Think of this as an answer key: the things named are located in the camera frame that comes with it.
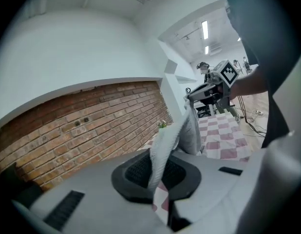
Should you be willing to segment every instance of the white towel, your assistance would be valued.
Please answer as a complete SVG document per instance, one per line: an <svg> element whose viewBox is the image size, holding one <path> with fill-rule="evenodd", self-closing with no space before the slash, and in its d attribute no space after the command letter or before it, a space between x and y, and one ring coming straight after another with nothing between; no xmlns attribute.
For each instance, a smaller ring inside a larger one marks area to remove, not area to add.
<svg viewBox="0 0 301 234"><path fill-rule="evenodd" d="M184 152L198 155L202 150L198 117L194 109L194 102L190 102L188 95L184 97L185 113L178 122L160 129L150 148L152 174L148 188L155 191L165 170L167 160L176 146Z"/></svg>

